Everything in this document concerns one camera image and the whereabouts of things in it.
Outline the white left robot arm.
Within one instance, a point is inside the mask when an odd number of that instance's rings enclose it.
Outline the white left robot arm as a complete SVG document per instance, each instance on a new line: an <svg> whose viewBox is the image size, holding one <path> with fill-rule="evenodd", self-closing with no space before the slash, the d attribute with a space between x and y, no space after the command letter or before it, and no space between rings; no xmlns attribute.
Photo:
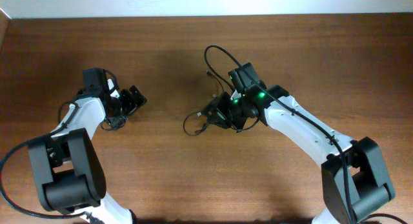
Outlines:
<svg viewBox="0 0 413 224"><path fill-rule="evenodd" d="M107 192L92 138L103 123L110 131L123 127L147 99L135 86L120 90L115 75L102 68L84 70L83 83L58 126L28 146L40 204L89 223L137 223Z"/></svg>

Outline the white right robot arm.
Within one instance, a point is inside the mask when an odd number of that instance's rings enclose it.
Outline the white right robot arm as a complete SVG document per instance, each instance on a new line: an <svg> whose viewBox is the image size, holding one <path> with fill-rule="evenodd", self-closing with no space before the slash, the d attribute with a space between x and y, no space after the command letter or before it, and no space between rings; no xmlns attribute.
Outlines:
<svg viewBox="0 0 413 224"><path fill-rule="evenodd" d="M378 144L357 141L306 111L288 91L267 88L250 63L231 70L234 86L225 94L219 118L242 131L248 118L284 134L321 169L325 208L313 223L362 223L396 196Z"/></svg>

